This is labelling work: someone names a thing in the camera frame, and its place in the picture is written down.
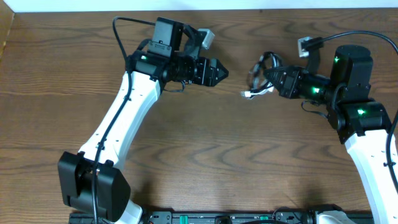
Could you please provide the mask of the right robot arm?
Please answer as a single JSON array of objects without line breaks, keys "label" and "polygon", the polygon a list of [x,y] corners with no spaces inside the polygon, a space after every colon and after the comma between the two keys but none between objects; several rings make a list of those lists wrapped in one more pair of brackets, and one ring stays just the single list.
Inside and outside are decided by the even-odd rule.
[{"label": "right robot arm", "polygon": [[268,68],[264,76],[284,98],[326,106],[326,118],[359,172],[374,222],[397,223],[396,123],[369,97],[372,69],[367,48],[342,45],[330,77],[294,65]]}]

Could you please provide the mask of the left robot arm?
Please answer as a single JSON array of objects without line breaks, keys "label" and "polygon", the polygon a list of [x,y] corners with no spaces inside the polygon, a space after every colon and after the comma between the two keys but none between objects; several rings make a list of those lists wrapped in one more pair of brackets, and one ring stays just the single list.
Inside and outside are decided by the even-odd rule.
[{"label": "left robot arm", "polygon": [[142,208],[131,200],[122,171],[137,130],[166,84],[215,86],[228,76],[218,59],[200,55],[215,37],[211,30],[164,17],[153,26],[150,39],[124,54],[121,86],[96,131],[58,162],[63,202],[87,213],[86,223],[139,223]]}]

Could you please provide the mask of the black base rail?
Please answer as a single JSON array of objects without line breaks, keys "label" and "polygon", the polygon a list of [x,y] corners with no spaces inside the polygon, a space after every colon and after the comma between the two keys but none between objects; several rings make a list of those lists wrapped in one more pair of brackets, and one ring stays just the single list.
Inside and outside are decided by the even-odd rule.
[{"label": "black base rail", "polygon": [[337,205],[317,205],[308,209],[280,207],[267,212],[176,212],[144,210],[138,224],[218,224],[218,223],[380,223],[373,212],[344,211]]}]

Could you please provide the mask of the cardboard panel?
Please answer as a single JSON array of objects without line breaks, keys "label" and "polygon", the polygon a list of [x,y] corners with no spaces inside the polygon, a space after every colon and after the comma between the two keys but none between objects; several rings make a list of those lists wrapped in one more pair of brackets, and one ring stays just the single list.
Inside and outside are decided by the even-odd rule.
[{"label": "cardboard panel", "polygon": [[1,0],[0,5],[0,54],[1,57],[4,54],[4,50],[6,48],[7,40],[9,37],[9,33],[11,31],[11,26],[14,20],[14,11],[4,2]]}]

